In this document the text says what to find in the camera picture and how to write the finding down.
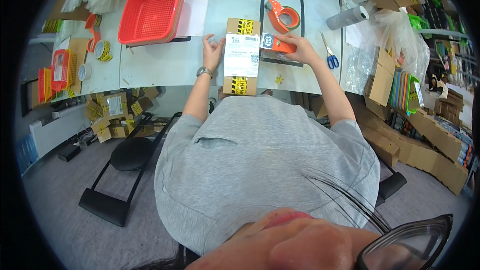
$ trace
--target black hair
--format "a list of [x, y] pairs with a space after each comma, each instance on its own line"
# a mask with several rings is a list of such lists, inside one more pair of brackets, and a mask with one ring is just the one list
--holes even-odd
[[[375, 209], [371, 211], [371, 209], [367, 207], [362, 201], [358, 200], [354, 195], [346, 191], [339, 184], [325, 177], [318, 178], [307, 174], [303, 174], [303, 176], [307, 178], [311, 183], [313, 183], [318, 189], [321, 188], [317, 186], [317, 184], [315, 184], [313, 181], [323, 183], [338, 192], [340, 196], [344, 196], [351, 203], [351, 206], [354, 207], [359, 213], [363, 214], [367, 219], [369, 219], [370, 222], [382, 234], [386, 234], [387, 232], [392, 230], [390, 225], [380, 214], [378, 214], [378, 212], [375, 211]], [[339, 207], [344, 211], [346, 215], [348, 215], [348, 213], [340, 205]], [[174, 258], [167, 258], [155, 262], [149, 262], [142, 266], [135, 267], [131, 270], [183, 270], [199, 258], [199, 255], [195, 254], [195, 252], [179, 243], [177, 255]]]

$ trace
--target blue scissor handle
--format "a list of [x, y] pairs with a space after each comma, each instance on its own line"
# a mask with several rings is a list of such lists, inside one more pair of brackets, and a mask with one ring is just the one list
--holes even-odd
[[338, 66], [340, 66], [340, 63], [336, 56], [331, 55], [327, 57], [327, 65], [330, 70], [333, 70], [333, 68], [337, 68]]

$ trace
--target lips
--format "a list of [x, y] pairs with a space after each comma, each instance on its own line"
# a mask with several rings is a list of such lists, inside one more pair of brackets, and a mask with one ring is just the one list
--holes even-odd
[[293, 212], [282, 214], [276, 217], [275, 219], [271, 220], [263, 229], [280, 226], [280, 225], [286, 225], [292, 222], [293, 220], [299, 219], [299, 218], [314, 219], [314, 217], [302, 211], [293, 211]]

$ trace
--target orange tape dispenser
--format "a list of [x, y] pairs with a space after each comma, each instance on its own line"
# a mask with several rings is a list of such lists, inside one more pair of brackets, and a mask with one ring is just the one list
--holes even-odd
[[[300, 25], [300, 15], [289, 6], [282, 6], [278, 1], [268, 0], [265, 3], [265, 9], [268, 11], [268, 18], [270, 18], [273, 28], [281, 34], [286, 34]], [[289, 16], [291, 22], [283, 22], [280, 15]]]
[[85, 28], [90, 30], [90, 33], [93, 34], [93, 38], [88, 40], [87, 51], [94, 52], [95, 46], [101, 40], [100, 38], [100, 22], [102, 21], [102, 16], [96, 14], [90, 14], [85, 23]]

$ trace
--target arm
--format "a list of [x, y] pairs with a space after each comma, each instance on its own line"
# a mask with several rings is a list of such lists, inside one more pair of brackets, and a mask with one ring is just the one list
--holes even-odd
[[313, 70], [320, 86], [321, 96], [325, 102], [331, 126], [342, 119], [356, 120], [345, 93], [328, 68], [327, 63], [318, 56], [310, 42], [292, 33], [286, 36], [275, 35], [275, 37], [297, 46], [296, 52], [285, 54], [285, 57], [308, 64]]
[[[206, 35], [203, 38], [203, 66], [215, 72], [220, 58], [222, 57], [223, 45], [225, 45], [225, 38], [220, 39], [219, 43], [213, 41], [208, 43], [208, 39], [213, 37], [213, 34]], [[193, 89], [187, 99], [187, 103], [183, 108], [183, 114], [189, 114], [205, 122], [207, 119], [207, 103], [208, 92], [210, 90], [210, 79], [212, 77], [207, 73], [203, 73], [197, 77]]]

